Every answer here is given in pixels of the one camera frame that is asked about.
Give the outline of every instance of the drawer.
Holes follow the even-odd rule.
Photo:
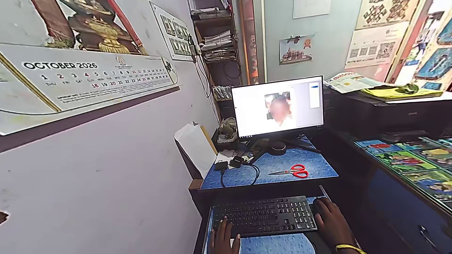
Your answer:
[[[368,195],[370,202],[415,253],[452,253],[452,239],[443,231],[447,228],[447,221],[382,170],[378,169],[374,174]]]

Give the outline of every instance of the red scissors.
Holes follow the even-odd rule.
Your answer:
[[[295,177],[298,178],[306,178],[308,177],[308,171],[306,171],[306,167],[302,164],[293,165],[290,170],[285,171],[279,171],[275,173],[271,173],[270,175],[276,175],[276,174],[292,174]]]

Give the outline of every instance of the hand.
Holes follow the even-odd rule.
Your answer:
[[[220,221],[217,232],[212,229],[209,239],[209,254],[239,254],[240,234],[234,239],[231,249],[232,222],[227,224],[227,217]]]
[[[319,233],[330,247],[340,244],[357,247],[352,231],[336,204],[327,198],[319,198],[314,205],[319,211],[314,215]]]

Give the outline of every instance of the yellow cloth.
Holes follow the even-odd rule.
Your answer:
[[[442,91],[431,90],[426,88],[419,88],[419,92],[415,94],[404,94],[399,93],[396,90],[398,87],[389,89],[362,89],[361,92],[373,95],[375,97],[385,98],[385,99],[402,99],[402,98],[416,98],[417,96],[426,96],[430,94],[442,95]]]
[[[367,254],[364,251],[362,251],[361,249],[358,249],[355,246],[351,246],[351,245],[337,245],[336,251],[338,251],[339,249],[345,249],[345,248],[354,249],[355,251],[359,252],[360,254]]]

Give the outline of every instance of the yellow wristband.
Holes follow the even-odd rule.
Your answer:
[[[360,254],[367,254],[364,251],[356,248],[355,246],[351,246],[351,245],[336,245],[336,251],[338,251],[339,249],[345,249],[345,248],[354,249],[355,251],[359,252]]]

